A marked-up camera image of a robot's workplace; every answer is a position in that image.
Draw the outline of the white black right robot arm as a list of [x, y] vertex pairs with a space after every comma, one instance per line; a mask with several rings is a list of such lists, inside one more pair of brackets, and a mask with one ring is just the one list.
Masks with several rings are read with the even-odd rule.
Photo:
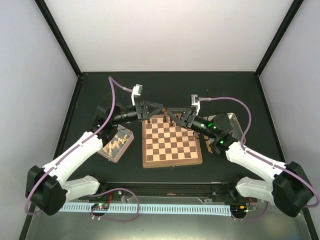
[[226, 113], [218, 113], [208, 120], [190, 108], [167, 108], [164, 113], [179, 127], [193, 130], [210, 139], [209, 147], [219, 155], [260, 177], [241, 178], [228, 187], [228, 198], [234, 202], [243, 197], [256, 198], [275, 205], [289, 217], [296, 217], [315, 196], [302, 166], [268, 158], [233, 137], [233, 127]]

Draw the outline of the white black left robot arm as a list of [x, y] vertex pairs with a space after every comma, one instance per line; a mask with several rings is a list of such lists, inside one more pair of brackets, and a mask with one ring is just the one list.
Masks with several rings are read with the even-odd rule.
[[88, 158], [107, 146], [118, 133], [118, 125], [148, 120], [161, 112], [163, 105], [150, 101], [137, 101], [130, 106], [116, 104], [115, 99], [102, 98], [92, 126], [68, 150], [43, 167], [33, 166], [27, 173], [25, 213], [31, 215], [33, 203], [48, 216], [62, 206], [80, 197], [92, 195], [103, 199], [108, 192], [106, 185], [92, 176], [69, 180], [72, 173]]

